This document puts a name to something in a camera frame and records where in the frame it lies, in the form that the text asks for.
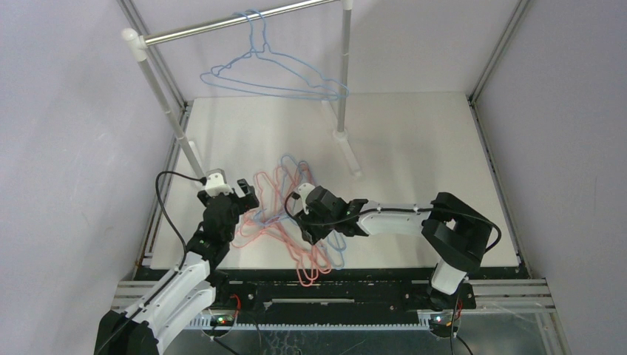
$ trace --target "clothing rack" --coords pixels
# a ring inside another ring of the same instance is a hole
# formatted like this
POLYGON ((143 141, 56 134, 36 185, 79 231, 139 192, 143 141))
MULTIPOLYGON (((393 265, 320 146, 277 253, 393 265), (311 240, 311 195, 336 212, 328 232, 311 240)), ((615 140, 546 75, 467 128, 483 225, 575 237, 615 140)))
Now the clothing rack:
MULTIPOLYGON (((174 136, 179 143, 183 154, 185 154, 187 160, 189 160, 194 173, 198 178, 204 177, 205 169, 200 164, 200 161, 192 145, 189 143, 185 131, 180 125, 174 110, 170 106, 166 94, 163 92, 155 73, 153 72, 150 63, 148 61, 150 46, 156 44, 165 43, 168 41, 174 41, 176 39, 185 38, 189 36, 198 35, 201 33, 211 32, 222 28, 235 26, 238 24, 245 24, 248 21, 256 21, 262 17, 270 17, 280 15, 283 13, 290 13, 296 10, 303 10, 309 7, 314 7, 323 4, 330 4, 335 1, 341 1, 342 3, 342 68, 340 72, 340 82, 344 87, 348 84, 348 59, 349 59, 349 42, 350 42, 350 17, 353 10, 353 0, 307 0, 294 4, 283 5, 279 7, 273 7, 260 11, 259 14, 254 13, 248 16, 233 15, 218 20, 212 20, 203 22, 200 24, 194 24, 191 26, 180 27, 173 30, 163 31, 161 33, 139 35, 136 30, 132 28, 126 28, 122 31, 122 38, 128 44, 133 57, 139 64, 141 71, 148 81, 152 92, 155 94, 157 101, 159 102, 163 113, 166 115, 170 126, 174 130, 174 136)), ((340 94, 342 97, 339 99, 338 112, 337 112, 337 127, 333 133, 333 137, 340 145, 342 153, 344 154, 351 173, 355 176, 360 176, 362 173, 361 167, 357 162, 357 159, 353 153, 353 150, 348 143, 348 133, 345 130, 345 116, 346 116, 346 89, 340 88, 340 94)), ((326 106, 326 111, 329 112, 330 106, 326 106)))

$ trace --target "wire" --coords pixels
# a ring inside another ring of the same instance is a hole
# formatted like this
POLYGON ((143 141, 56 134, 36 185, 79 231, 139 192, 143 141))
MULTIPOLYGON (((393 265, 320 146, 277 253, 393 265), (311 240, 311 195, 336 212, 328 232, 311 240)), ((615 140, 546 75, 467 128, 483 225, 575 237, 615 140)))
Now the wire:
POLYGON ((451 336, 449 338, 449 342, 451 345, 451 355, 455 355, 455 351, 453 350, 453 337, 455 335, 455 313, 457 313, 457 304, 459 302, 459 292, 457 293, 457 298, 455 299, 455 306, 453 307, 453 315, 451 315, 451 336))
MULTIPOLYGON (((262 340, 261 340, 261 329, 259 328, 259 323, 257 323, 257 320, 253 317, 253 315, 252 315, 252 314, 250 314, 250 313, 248 313, 248 312, 244 312, 244 311, 242 311, 241 309, 238 309, 238 308, 212 308, 212 309, 214 309, 214 310, 220 309, 221 311, 239 311, 239 312, 240 312, 240 314, 244 314, 244 315, 246 315, 246 316, 247 316, 250 320, 252 320, 252 321, 253 321, 253 323, 254 323, 255 329, 257 329, 257 336, 259 337, 259 355, 261 355, 262 350, 263 350, 263 349, 262 349, 262 348, 263 348, 263 345, 262 345, 262 340)), ((212 330, 211 330, 211 332, 212 332, 212 333, 213 333, 213 331, 215 330, 215 328, 216 328, 216 327, 217 327, 217 325, 215 325, 215 326, 212 328, 212 330)), ((202 332, 203 332, 206 336, 211 337, 211 335, 207 334, 207 333, 205 332, 205 330, 204 330, 204 329, 201 329, 201 331, 202 331, 202 332)))
MULTIPOLYGON (((179 263, 179 268, 183 267, 183 264, 185 264, 185 259, 187 258, 187 245, 185 243, 185 240, 183 239, 183 236, 180 234, 180 232, 178 231, 178 229, 176 228, 176 226, 174 226, 174 223, 172 222, 172 220, 170 219, 170 216, 168 216, 168 212, 166 211, 166 207, 163 204, 163 199, 161 198, 161 191, 159 190, 159 178, 165 174, 172 174, 172 175, 177 175, 180 176, 182 178, 188 179, 188 180, 193 180, 193 181, 198 181, 198 182, 202 182, 201 179, 197 179, 195 177, 191 177, 191 176, 187 176, 187 175, 183 175, 179 172, 173 172, 170 170, 165 170, 160 172, 159 174, 157 174, 157 177, 155 178, 155 192, 157 193, 157 201, 159 203, 159 207, 161 207, 161 211, 163 212, 163 216, 166 218, 166 220, 168 221, 169 225, 172 227, 172 230, 174 230, 175 234, 177 235, 178 239, 180 240, 181 244, 183 245, 183 257, 180 260, 179 263)), ((126 327, 147 305, 150 304, 150 302, 161 292, 163 291, 163 289, 178 275, 178 272, 175 272, 172 274, 172 276, 164 283, 161 285, 161 287, 159 287, 158 290, 156 290, 155 293, 153 293, 143 304, 142 308, 138 308, 127 320, 125 320, 122 324, 120 324, 112 333, 111 335, 106 338, 106 340, 98 347, 98 349, 94 352, 94 355, 98 355, 100 352, 102 352, 102 350, 104 349, 104 347, 109 344, 113 338, 115 338, 116 335, 118 335, 122 329, 124 329, 124 327, 126 327)))
POLYGON ((235 311, 235 319, 237 319, 237 316, 240 314, 240 310, 242 309, 242 301, 240 300, 240 297, 236 294, 232 294, 230 298, 234 298, 237 300, 237 310, 235 311))
POLYGON ((472 218, 474 220, 480 220, 481 222, 487 223, 489 224, 491 227, 493 227, 496 230, 496 240, 490 244, 487 248, 486 248, 486 253, 490 250, 492 250, 492 248, 494 248, 498 242, 501 241, 501 236, 502 236, 502 231, 500 228, 498 228, 498 226, 492 222, 491 220, 488 220, 486 218, 482 218, 482 217, 477 217, 477 216, 473 216, 472 214, 466 214, 466 213, 462 213, 462 212, 457 212, 454 211, 452 209, 441 209, 439 207, 432 207, 432 208, 428 208, 428 209, 393 209, 393 208, 388 208, 388 209, 366 209, 364 211, 360 211, 359 213, 353 214, 351 216, 348 217, 344 217, 344 218, 340 218, 338 220, 335 220, 333 222, 305 222, 305 221, 297 221, 296 218, 287 210, 287 205, 288 205, 288 200, 290 197, 292 197, 293 194, 290 194, 289 196, 287 196, 287 198, 285 199, 285 203, 283 205, 283 207, 286 209, 285 213, 287 214, 288 217, 290 217, 292 220, 294 220, 296 222, 296 224, 298 224, 299 226, 302 225, 306 225, 306 226, 335 226, 338 223, 342 223, 342 222, 347 222, 349 220, 352 220, 354 218, 357 218, 359 216, 362 216, 364 214, 368 214, 368 213, 372 213, 372 212, 402 212, 402 213, 420 213, 420 212, 445 212, 445 213, 450 213, 450 214, 454 214, 454 215, 458 215, 458 216, 462 216, 462 217, 468 217, 468 218, 472 218))
POLYGON ((468 354, 470 354, 470 355, 475 355, 475 354, 473 354, 473 353, 472 353, 472 350, 470 350, 470 346, 468 346, 468 344, 466 344, 466 342, 465 342, 465 341, 464 341, 464 340, 463 340, 463 339, 462 339, 459 335, 457 336, 457 339, 458 339, 458 340, 459 340, 462 344, 464 344, 464 346, 465 346, 465 347, 466 347, 466 349, 468 350, 468 354))
POLYGON ((462 309, 464 309, 464 303, 461 300, 459 300, 457 302, 457 317, 456 317, 457 320, 461 318, 462 309))
POLYGON ((274 172, 256 173, 254 185, 260 199, 260 207, 243 215, 237 229, 238 238, 231 245, 241 249, 262 235, 273 237, 283 243, 290 258, 296 263, 296 275, 300 284, 309 287, 315 283, 320 274, 328 274, 333 268, 345 267, 343 253, 346 250, 346 242, 345 237, 336 232, 333 232, 334 243, 329 239, 315 246, 301 246, 292 238, 285 221, 297 224, 287 216, 282 202, 286 195, 305 182, 316 185, 308 163, 305 160, 298 161, 289 154, 284 154, 279 159, 279 165, 274 172), (339 255, 339 263, 333 260, 331 249, 339 255))
POLYGON ((218 338, 213 338, 213 341, 216 344, 218 344, 218 345, 222 346, 223 348, 225 348, 226 350, 228 350, 229 352, 231 352, 231 354, 233 354, 233 355, 240 355, 240 353, 238 353, 237 351, 231 349, 227 344, 221 342, 218 338))

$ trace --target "red wire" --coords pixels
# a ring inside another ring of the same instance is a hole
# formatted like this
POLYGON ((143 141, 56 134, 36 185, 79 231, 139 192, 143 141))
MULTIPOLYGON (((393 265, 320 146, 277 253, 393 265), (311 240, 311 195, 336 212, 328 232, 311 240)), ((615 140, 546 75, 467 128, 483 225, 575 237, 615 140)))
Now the red wire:
POLYGON ((240 297, 236 294, 232 294, 229 298, 237 299, 237 310, 235 311, 235 318, 237 318, 237 315, 240 314, 240 309, 242 309, 242 301, 240 301, 240 297))
POLYGON ((464 303, 459 300, 457 301, 457 317, 455 318, 456 320, 458 320, 461 317, 461 310, 464 309, 464 303))
POLYGON ((306 163, 300 163, 293 174, 285 166, 279 165, 274 169, 274 179, 267 172, 258 172, 254 175, 255 189, 259 191, 260 196, 260 219, 264 224, 269 224, 259 227, 252 220, 253 215, 259 210, 245 213, 242 222, 237 228, 237 234, 245 242, 241 245, 236 245, 235 243, 232 243, 232 245, 236 249, 241 249, 253 243, 262 235, 273 237, 285 245, 290 258, 296 263, 296 275, 300 284, 304 287, 309 287, 315 283, 320 274, 331 272, 332 266, 328 255, 326 252, 321 251, 318 246, 311 246, 310 248, 301 246, 290 237, 282 223, 278 220, 274 222, 272 220, 283 209, 283 192, 293 191, 302 182, 299 180, 301 172, 305 174, 306 180, 314 182, 309 166, 306 163), (289 184, 286 184, 287 190, 281 191, 281 184, 284 178, 287 179, 289 184), (254 231, 249 232, 245 229, 253 229, 254 231))

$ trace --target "aluminum frame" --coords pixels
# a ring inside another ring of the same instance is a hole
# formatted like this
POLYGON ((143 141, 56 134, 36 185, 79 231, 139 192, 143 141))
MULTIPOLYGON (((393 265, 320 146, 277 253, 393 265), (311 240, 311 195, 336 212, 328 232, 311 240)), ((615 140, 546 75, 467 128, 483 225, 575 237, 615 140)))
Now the aluminum frame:
MULTIPOLYGON (((327 4, 331 2, 335 2, 337 0, 323 0, 323 1, 304 1, 298 4, 307 3, 308 6, 301 7, 307 8, 311 6, 316 6, 318 4, 327 4)), ((176 85, 176 81, 174 80, 169 68, 167 67, 166 62, 163 60, 162 55, 158 51, 157 47, 150 47, 154 44, 163 43, 165 41, 171 41, 176 38, 171 38, 173 36, 172 33, 157 33, 154 35, 148 35, 149 31, 143 19, 141 18, 136 6, 133 4, 132 0, 118 0, 118 3, 124 12, 125 16, 129 20, 129 23, 140 33, 145 35, 146 45, 149 46, 148 56, 152 61, 155 69, 163 81, 163 83, 168 88, 168 91, 172 95, 172 97, 176 100, 177 105, 181 108, 180 115, 180 124, 181 126, 185 126, 187 120, 189 119, 189 102, 186 102, 183 95, 181 94, 178 86, 176 85)), ((497 187, 497 193, 499 196, 499 200, 501 200, 501 205, 504 208, 506 222, 508 223, 508 227, 512 232, 512 238, 515 241, 515 245, 518 247, 519 256, 522 257, 522 262, 526 259, 524 257, 524 250, 522 248, 521 243, 517 238, 515 223, 512 219, 512 215, 509 209, 509 203, 507 201, 506 195, 502 189, 502 182, 500 176, 498 174, 498 170, 493 162, 491 150, 489 148, 488 140, 485 135, 484 129, 481 125, 481 119, 478 117, 476 112, 476 104, 478 99, 483 92, 483 89, 488 82, 491 74, 494 69, 498 65, 499 61, 502 59, 508 44, 510 43, 515 31, 520 27, 522 18, 524 17, 526 11, 529 9, 532 0, 520 0, 516 5, 512 16, 510 17, 506 28, 503 31, 503 34, 498 40, 498 43, 495 46, 495 49, 492 51, 492 54, 482 71, 479 79, 474 86, 471 94, 468 96, 469 106, 472 110, 473 117, 475 119, 475 124, 477 126, 478 134, 480 136, 481 142, 484 146, 484 150, 486 152, 486 158, 488 160, 489 165, 491 166, 491 174, 492 178, 495 181, 495 186, 497 187)), ((270 10, 266 10, 262 12, 264 16, 273 16, 278 15, 280 13, 291 12, 293 10, 299 10, 300 8, 294 8, 290 10, 276 10, 274 13, 269 13, 270 10)), ((224 21, 228 21, 227 24, 216 24, 214 23, 205 23, 206 26, 203 29, 195 29, 194 33, 187 33, 182 35, 179 38, 192 36, 197 33, 204 33, 211 30, 217 30, 220 28, 224 28, 227 26, 240 24, 245 22, 245 18, 240 17, 239 20, 230 18, 224 19, 224 21)), ((350 11, 348 14, 345 10, 345 15, 343 17, 343 39, 342 39, 342 83, 346 85, 348 81, 348 37, 350 35, 350 25, 348 25, 348 30, 346 24, 350 23, 350 11)), ((343 113, 339 114, 338 117, 338 131, 343 131, 344 126, 344 117, 343 113)), ((175 161, 178 159, 179 149, 177 148, 176 140, 172 140, 171 149, 169 151, 168 157, 165 162, 165 167, 167 169, 171 168, 175 161)), ((171 178, 164 179, 161 183, 162 193, 166 194, 169 190, 171 178)), ((144 257, 149 257, 150 253, 146 252, 146 248, 149 248, 149 244, 152 244, 152 240, 154 238, 154 233, 151 235, 151 231, 156 231, 158 227, 158 223, 160 220, 160 215, 158 214, 158 206, 156 203, 156 199, 153 202, 151 217, 149 218, 148 226, 146 227, 146 242, 144 243, 143 249, 140 251, 141 256, 140 259, 144 257)), ((525 267, 529 274, 531 274, 531 270, 529 270, 529 266, 525 264, 525 267)), ((142 291, 146 290, 146 287, 152 287, 155 282, 152 281, 122 281, 118 285, 118 291, 116 291, 116 295, 114 298, 114 302, 112 305, 112 309, 116 307, 120 307, 121 304, 125 302, 130 302, 133 300, 136 295, 142 291)), ((563 334, 563 329, 560 325, 560 321, 557 317, 557 313, 555 310, 555 304, 552 301, 550 290, 546 285, 545 280, 483 280, 483 281, 470 281, 471 284, 475 287, 475 290, 478 292, 477 294, 477 304, 478 308, 476 310, 466 310, 467 313, 503 313, 503 314, 511 314, 515 313, 534 313, 536 316, 536 320, 538 322, 538 327, 540 331, 545 332, 543 334, 543 341, 545 344, 545 348, 548 354, 570 354, 570 350, 568 344, 565 341, 565 336, 563 334)), ((203 321, 195 319, 190 323, 191 327, 194 326, 203 326, 203 321)), ((250 328, 253 329, 252 325, 238 325, 237 327, 250 328)))

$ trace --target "white table surface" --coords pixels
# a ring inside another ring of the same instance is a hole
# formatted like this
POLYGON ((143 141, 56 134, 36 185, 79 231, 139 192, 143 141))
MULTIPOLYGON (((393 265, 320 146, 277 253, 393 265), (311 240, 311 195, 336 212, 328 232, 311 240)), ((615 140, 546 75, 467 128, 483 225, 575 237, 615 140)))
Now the white table surface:
MULTIPOLYGON (((463 93, 356 94, 347 102, 349 140, 364 176, 348 171, 333 140, 332 123, 319 101, 284 98, 198 98, 187 127, 205 170, 221 168, 227 182, 271 172, 286 152, 307 160, 318 184, 346 201, 430 202, 451 192, 503 230, 501 242, 482 266, 517 266, 489 167, 463 93)), ((193 175, 183 154, 176 171, 193 175)), ((202 220, 198 186, 174 177, 166 208, 188 240, 202 220)), ((292 229, 300 240, 297 229, 292 229)), ((438 255, 422 237, 379 235, 346 238, 346 268, 433 267, 438 255)), ((181 256, 180 242, 161 221, 152 268, 169 268, 181 256)), ((243 249, 231 248, 221 268, 294 268, 281 242, 261 237, 243 249)))

